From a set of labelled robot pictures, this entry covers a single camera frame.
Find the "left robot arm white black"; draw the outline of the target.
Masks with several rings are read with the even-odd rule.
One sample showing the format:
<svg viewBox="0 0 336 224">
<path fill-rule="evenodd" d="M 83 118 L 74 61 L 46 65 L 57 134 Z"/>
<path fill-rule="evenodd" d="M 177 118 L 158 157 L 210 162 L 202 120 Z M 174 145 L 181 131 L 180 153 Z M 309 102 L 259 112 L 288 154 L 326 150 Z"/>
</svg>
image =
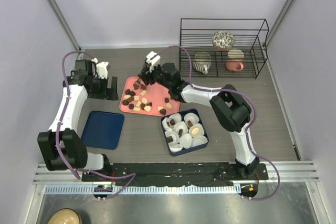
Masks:
<svg viewBox="0 0 336 224">
<path fill-rule="evenodd" d="M 88 99 L 118 99 L 116 77 L 108 78 L 109 63 L 77 60 L 75 69 L 63 82 L 62 101 L 48 131 L 38 134 L 37 143 L 48 170 L 93 170 L 98 180 L 105 182 L 112 174 L 104 154 L 87 151 L 77 134 L 78 121 Z"/>
</svg>

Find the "dark blue box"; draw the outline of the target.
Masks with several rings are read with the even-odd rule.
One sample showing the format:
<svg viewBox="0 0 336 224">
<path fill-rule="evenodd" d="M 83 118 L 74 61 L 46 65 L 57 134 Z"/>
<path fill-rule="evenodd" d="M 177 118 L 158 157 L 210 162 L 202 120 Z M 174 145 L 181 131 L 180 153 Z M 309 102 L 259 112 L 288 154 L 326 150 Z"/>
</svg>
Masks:
<svg viewBox="0 0 336 224">
<path fill-rule="evenodd" d="M 209 143 L 209 137 L 208 137 L 208 135 L 207 135 L 207 133 L 206 133 L 206 130 L 205 130 L 204 124 L 203 124 L 203 122 L 202 122 L 202 119 L 201 119 L 201 117 L 200 117 L 200 115 L 199 115 L 199 112 L 198 112 L 196 109 L 189 109 L 189 110 L 185 110 L 185 111 L 181 111 L 181 112 L 177 112 L 177 113 L 179 113 L 179 114 L 181 115 L 181 117 L 182 117 L 182 121 L 184 121 L 184 116 L 185 116 L 186 114 L 190 113 L 190 112 L 195 113 L 195 114 L 199 117 L 199 122 L 198 122 L 198 123 L 200 123 L 200 124 L 203 126 L 203 128 L 204 128 L 204 132 L 205 132 L 204 136 L 208 139 L 208 143 Z M 165 142 L 166 142 L 166 145 L 167 145 L 169 154 L 170 154 L 171 156 L 180 156 L 180 155 L 184 155 L 184 154 L 187 154 L 187 153 L 190 153 L 190 152 L 193 152 L 193 151 L 196 151 L 196 150 L 200 150 L 200 149 L 203 149 L 203 148 L 207 147 L 208 143 L 207 143 L 207 144 L 204 144 L 204 145 L 197 146 L 197 147 L 190 147 L 190 148 L 188 148 L 188 149 L 184 149 L 184 148 L 183 148 L 180 152 L 172 153 L 172 152 L 169 150 L 169 145 L 168 145 L 168 143 L 167 143 L 167 141 L 166 141 L 166 138 L 165 138 L 165 131 L 166 131 L 166 130 L 165 130 L 165 129 L 163 128 L 163 126 L 162 126 L 162 120 L 163 120 L 164 118 L 167 118 L 167 119 L 168 119 L 169 116 L 164 116 L 164 117 L 161 118 L 161 127 L 162 127 L 162 130 L 163 130 L 163 135 L 164 135 L 164 139 L 165 139 Z"/>
</svg>

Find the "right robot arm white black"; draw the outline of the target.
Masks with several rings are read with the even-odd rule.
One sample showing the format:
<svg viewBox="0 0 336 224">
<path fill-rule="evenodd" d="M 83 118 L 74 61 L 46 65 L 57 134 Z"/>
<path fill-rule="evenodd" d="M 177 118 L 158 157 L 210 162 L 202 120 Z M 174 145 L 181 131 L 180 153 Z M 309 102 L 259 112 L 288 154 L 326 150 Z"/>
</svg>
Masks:
<svg viewBox="0 0 336 224">
<path fill-rule="evenodd" d="M 232 85 L 210 89 L 193 85 L 180 76 L 173 63 L 151 66 L 145 63 L 138 77 L 144 84 L 158 83 L 169 91 L 170 98 L 182 103 L 197 103 L 214 111 L 220 125 L 227 130 L 234 143 L 237 173 L 242 179 L 250 179 L 256 173 L 259 158 L 255 156 L 250 141 L 251 108 Z"/>
</svg>

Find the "pink plastic tray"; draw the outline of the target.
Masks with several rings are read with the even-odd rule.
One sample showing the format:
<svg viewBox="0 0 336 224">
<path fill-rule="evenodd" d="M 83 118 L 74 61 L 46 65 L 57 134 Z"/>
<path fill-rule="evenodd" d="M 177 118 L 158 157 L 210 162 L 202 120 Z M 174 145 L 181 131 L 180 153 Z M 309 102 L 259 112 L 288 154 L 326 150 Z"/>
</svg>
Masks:
<svg viewBox="0 0 336 224">
<path fill-rule="evenodd" d="M 137 77 L 129 77 L 127 78 L 125 82 L 125 86 L 123 88 L 122 97 L 120 98 L 120 104 L 119 109 L 122 112 L 125 113 L 133 113 L 133 114 L 143 114 L 143 115 L 150 115 L 150 116 L 164 116 L 159 113 L 158 108 L 164 108 L 166 109 L 166 115 L 170 115 L 173 113 L 177 113 L 180 110 L 180 103 L 176 102 L 174 100 L 169 100 L 169 103 L 172 105 L 172 108 L 169 109 L 166 106 L 165 99 L 170 98 L 170 95 L 168 93 L 168 89 L 155 83 L 153 85 L 148 85 L 146 89 L 146 94 L 144 96 L 141 96 L 140 93 L 143 91 L 142 89 L 135 90 L 133 87 L 133 84 L 135 81 L 137 81 Z M 139 97 L 138 100 L 134 100 L 131 102 L 131 104 L 134 105 L 132 109 L 129 108 L 128 105 L 124 105 L 122 102 L 125 99 L 126 96 L 126 90 L 129 89 L 130 91 L 135 92 L 135 96 Z M 140 102 L 142 100 L 147 100 L 148 103 L 152 103 L 151 111 L 147 112 L 142 109 L 142 105 Z"/>
</svg>

